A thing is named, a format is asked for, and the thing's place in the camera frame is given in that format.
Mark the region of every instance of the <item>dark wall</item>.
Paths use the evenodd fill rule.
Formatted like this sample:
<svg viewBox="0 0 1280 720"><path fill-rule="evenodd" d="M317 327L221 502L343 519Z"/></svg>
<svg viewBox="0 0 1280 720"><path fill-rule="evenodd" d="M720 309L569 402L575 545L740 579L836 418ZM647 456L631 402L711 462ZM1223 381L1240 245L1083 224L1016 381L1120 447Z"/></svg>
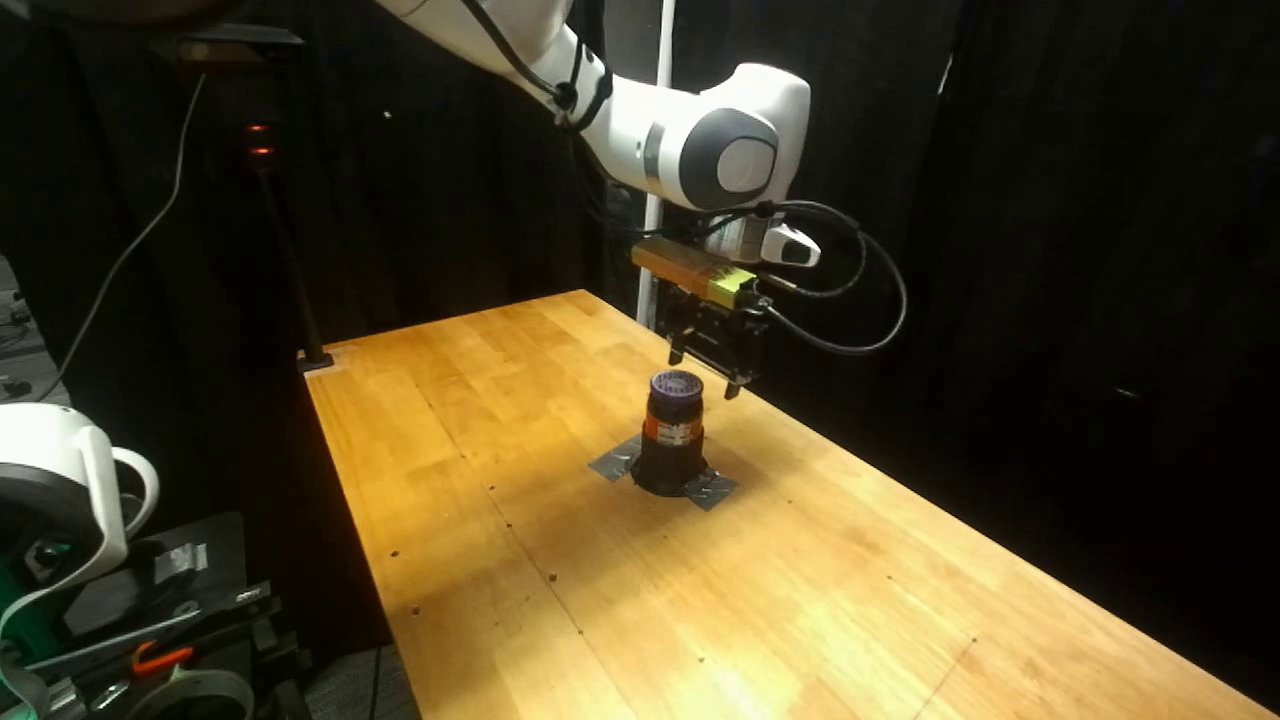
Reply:
<svg viewBox="0 0 1280 720"><path fill-rule="evenodd" d="M623 304L631 221L524 95L364 0L254 5L306 54L208 68L186 194L69 383L166 472L166 519L247 510L312 631L376 617L301 402L301 326L245 123L329 340L587 283ZM601 5L575 25L596 38ZM1280 57L1266 0L680 5L674 85L810 81L796 198L861 215L910 282L870 360L770 336L760 393L1251 695L1280 702ZM54 354L165 199L197 68L0 16L0 245ZM831 336L882 282L793 309ZM333 597L305 597L317 571Z"/></svg>

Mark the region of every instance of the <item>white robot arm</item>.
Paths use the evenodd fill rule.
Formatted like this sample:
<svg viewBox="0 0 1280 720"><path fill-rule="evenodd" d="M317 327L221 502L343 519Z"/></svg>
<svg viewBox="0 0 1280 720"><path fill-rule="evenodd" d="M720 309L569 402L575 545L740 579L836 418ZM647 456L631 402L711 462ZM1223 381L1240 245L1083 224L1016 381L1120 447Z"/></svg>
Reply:
<svg viewBox="0 0 1280 720"><path fill-rule="evenodd" d="M809 85L766 64L740 64L704 93L612 77L562 25L569 0L381 0L452 57L519 85L575 127L619 183L690 211L784 199L805 147ZM780 215L740 215L708 238L736 264L810 267L820 248Z"/></svg>

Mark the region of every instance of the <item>black cylinder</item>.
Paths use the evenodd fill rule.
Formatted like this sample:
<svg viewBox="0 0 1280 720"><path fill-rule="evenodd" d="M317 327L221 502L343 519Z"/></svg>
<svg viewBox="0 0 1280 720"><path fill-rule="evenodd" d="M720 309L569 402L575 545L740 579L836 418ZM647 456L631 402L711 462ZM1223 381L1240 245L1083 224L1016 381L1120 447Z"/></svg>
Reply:
<svg viewBox="0 0 1280 720"><path fill-rule="evenodd" d="M682 498L704 468L704 381L680 369L650 376L641 462L631 465L634 485Z"/></svg>

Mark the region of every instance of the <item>wooden tabletop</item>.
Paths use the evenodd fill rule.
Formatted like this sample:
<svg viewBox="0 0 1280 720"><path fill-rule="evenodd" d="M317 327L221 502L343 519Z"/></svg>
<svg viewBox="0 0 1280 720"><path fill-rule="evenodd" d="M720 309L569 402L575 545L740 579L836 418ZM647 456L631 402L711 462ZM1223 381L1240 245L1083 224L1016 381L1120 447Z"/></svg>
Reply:
<svg viewBox="0 0 1280 720"><path fill-rule="evenodd" d="M697 360L736 491L601 481L666 354L587 294L333 358L306 393L422 717L1266 717Z"/></svg>

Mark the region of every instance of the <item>wooden table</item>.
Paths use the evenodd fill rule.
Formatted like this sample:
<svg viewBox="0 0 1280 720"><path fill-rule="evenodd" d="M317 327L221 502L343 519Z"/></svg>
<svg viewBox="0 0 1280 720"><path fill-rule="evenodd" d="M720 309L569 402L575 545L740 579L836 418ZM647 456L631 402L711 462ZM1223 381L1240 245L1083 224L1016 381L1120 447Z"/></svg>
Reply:
<svg viewBox="0 0 1280 720"><path fill-rule="evenodd" d="M662 340L587 294L333 358L306 393L422 717L1266 717L701 364L740 490L601 481Z"/></svg>

